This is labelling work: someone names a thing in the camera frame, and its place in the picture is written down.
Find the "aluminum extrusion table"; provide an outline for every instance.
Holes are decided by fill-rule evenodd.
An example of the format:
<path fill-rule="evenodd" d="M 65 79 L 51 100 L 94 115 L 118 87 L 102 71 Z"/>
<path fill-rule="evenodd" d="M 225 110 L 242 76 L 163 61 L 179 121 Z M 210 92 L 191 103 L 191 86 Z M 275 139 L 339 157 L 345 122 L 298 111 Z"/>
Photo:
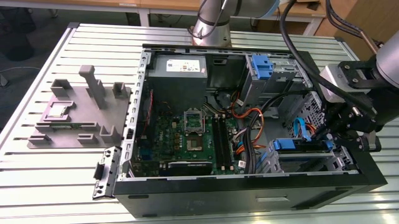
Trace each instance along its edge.
<path fill-rule="evenodd" d="M 30 149 L 57 78 L 85 85 L 82 64 L 97 66 L 105 86 L 126 82 L 135 90 L 143 43 L 190 45 L 185 29 L 81 24 L 69 28 L 0 134 L 0 223 L 107 223 L 137 220 L 117 200 L 93 201 L 94 172 L 103 148 Z M 234 47 L 286 49 L 282 36 L 233 32 Z M 333 38 L 293 36 L 319 69 L 357 57 Z M 138 219 L 162 223 L 395 223 L 399 220 L 399 119 L 379 132 L 383 150 L 373 154 L 389 185 L 318 210 Z"/>

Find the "gray floor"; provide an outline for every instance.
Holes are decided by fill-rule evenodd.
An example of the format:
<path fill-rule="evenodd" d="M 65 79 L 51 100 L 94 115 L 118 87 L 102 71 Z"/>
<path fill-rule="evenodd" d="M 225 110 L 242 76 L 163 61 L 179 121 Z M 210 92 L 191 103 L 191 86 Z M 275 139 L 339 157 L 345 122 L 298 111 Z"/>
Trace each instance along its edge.
<path fill-rule="evenodd" d="M 139 15 L 129 14 L 129 17 L 131 25 L 139 26 Z M 70 22 L 127 25 L 126 13 L 113 12 L 61 10 L 59 17 L 54 19 L 46 9 L 34 9 L 33 18 L 38 29 L 29 34 L 29 39 L 35 49 L 35 56 L 23 62 L 13 62 L 0 54 L 0 71 L 21 66 L 42 68 Z M 158 15 L 151 15 L 151 24 L 155 27 L 187 28 L 195 25 L 195 22 L 195 16 L 165 15 L 161 20 Z M 231 30 L 251 31 L 250 20 L 233 19 Z M 10 80 L 10 84 L 6 88 L 0 88 L 0 130 L 26 95 L 38 70 L 14 69 L 2 75 Z"/>

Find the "motherboard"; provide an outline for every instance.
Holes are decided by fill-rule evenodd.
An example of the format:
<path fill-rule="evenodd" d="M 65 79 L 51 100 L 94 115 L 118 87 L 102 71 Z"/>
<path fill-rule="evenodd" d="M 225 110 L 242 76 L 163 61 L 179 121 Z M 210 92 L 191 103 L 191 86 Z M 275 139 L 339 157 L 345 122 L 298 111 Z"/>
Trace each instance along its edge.
<path fill-rule="evenodd" d="M 243 173 L 230 142 L 235 132 L 237 121 L 225 117 L 190 111 L 185 116 L 159 116 L 153 147 L 141 147 L 142 160 L 133 164 L 135 176 Z"/>

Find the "green circuit board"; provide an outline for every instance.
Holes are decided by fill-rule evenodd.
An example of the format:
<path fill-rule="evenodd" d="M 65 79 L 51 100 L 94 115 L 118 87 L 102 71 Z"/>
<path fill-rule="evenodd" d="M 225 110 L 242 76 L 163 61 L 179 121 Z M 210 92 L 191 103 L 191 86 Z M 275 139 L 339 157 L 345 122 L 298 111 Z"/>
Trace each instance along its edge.
<path fill-rule="evenodd" d="M 187 119 L 187 126 L 199 127 L 199 122 L 199 119 Z M 231 137 L 237 128 L 237 121 L 226 119 L 226 126 Z M 147 151 L 151 154 L 151 159 L 142 161 L 143 176 L 158 176 L 159 163 L 169 161 L 209 161 L 214 164 L 213 175 L 241 174 L 243 169 L 238 167 L 238 161 L 234 161 L 231 146 L 233 170 L 230 168 L 226 168 L 226 170 L 217 168 L 213 117 L 207 116 L 205 118 L 203 127 L 202 135 L 197 133 L 186 135 L 183 116 L 158 117 L 154 146 Z"/>

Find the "ram slot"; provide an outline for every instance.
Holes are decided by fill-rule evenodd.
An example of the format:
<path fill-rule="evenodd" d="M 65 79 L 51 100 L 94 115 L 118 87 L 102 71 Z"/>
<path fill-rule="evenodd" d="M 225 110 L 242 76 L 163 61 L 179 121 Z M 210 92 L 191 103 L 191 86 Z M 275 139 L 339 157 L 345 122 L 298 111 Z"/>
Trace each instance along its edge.
<path fill-rule="evenodd" d="M 229 131 L 226 127 L 226 120 L 219 120 L 219 134 L 222 143 L 222 153 L 223 153 L 223 165 L 226 169 L 230 169 L 231 164 L 231 152 L 229 146 Z"/>
<path fill-rule="evenodd" d="M 215 145 L 215 155 L 217 155 L 217 168 L 221 169 L 225 165 L 223 160 L 223 149 L 222 149 L 222 139 L 219 133 L 219 118 L 213 118 L 213 132 L 214 132 L 214 145 Z"/>

